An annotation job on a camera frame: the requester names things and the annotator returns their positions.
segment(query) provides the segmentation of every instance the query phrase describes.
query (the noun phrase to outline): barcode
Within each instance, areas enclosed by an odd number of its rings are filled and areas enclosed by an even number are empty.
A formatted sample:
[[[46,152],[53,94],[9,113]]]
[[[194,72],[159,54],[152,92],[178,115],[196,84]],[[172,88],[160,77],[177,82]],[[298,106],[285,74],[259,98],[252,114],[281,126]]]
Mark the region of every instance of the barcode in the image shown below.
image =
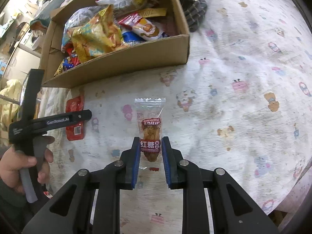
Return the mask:
[[[79,135],[79,134],[81,134],[81,126],[74,128],[74,135]]]

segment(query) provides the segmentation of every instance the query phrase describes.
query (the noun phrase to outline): cardboard box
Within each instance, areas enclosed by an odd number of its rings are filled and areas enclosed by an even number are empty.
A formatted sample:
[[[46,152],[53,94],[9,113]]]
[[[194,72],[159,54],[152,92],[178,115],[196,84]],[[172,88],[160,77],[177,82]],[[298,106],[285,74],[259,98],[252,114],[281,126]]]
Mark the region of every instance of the cardboard box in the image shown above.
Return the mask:
[[[64,25],[80,8],[95,6],[95,0],[72,0],[51,12],[39,68],[45,70],[43,86],[72,88],[103,78],[138,70],[185,64],[189,55],[189,29],[179,0],[159,0],[174,16],[179,35],[148,41],[92,59],[53,77],[67,56],[60,51]]]

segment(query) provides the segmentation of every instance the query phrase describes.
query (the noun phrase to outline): metal rivet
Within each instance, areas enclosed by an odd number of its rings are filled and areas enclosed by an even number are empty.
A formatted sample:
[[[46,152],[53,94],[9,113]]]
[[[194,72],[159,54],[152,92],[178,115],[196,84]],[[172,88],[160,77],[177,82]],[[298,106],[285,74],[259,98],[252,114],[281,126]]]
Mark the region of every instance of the metal rivet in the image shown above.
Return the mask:
[[[179,163],[182,166],[187,166],[188,165],[188,160],[182,159]]]
[[[122,160],[117,160],[114,163],[115,166],[122,166],[123,164],[124,164],[124,162],[122,162]]]
[[[216,169],[216,173],[218,175],[224,175],[225,174],[225,170],[223,170],[222,168],[218,168],[218,169]]]
[[[86,169],[81,169],[78,171],[78,175],[83,177],[85,175],[87,175],[88,171]]]

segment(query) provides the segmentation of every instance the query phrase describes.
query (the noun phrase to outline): gray grip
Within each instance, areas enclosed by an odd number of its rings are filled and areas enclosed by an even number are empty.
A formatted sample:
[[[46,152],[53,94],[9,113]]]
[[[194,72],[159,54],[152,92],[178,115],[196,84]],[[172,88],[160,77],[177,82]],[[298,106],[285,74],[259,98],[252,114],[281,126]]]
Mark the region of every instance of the gray grip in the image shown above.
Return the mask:
[[[46,146],[49,142],[48,137],[46,136],[37,136],[32,140],[34,155],[37,158],[37,171],[39,172],[42,168],[42,164],[44,161],[44,153],[46,151]],[[32,185],[32,180],[29,175],[29,170],[27,168],[21,169],[20,171],[21,182],[24,187],[24,191],[26,194],[26,199],[29,203],[34,203],[38,200],[37,195],[35,193],[34,187]]]

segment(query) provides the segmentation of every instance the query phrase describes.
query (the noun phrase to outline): red snack packet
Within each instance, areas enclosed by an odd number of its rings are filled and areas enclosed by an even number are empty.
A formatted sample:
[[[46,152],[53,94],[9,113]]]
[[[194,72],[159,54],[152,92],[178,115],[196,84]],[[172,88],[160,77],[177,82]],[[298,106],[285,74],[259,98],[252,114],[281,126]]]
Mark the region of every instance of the red snack packet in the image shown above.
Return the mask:
[[[82,111],[85,104],[83,96],[72,98],[66,103],[66,112]],[[69,141],[82,140],[85,137],[83,121],[66,127],[66,137]]]
[[[80,60],[78,59],[78,55],[76,54],[76,51],[73,46],[67,47],[66,52],[68,53],[69,57],[71,58],[71,62],[74,66],[77,66],[80,64]]]

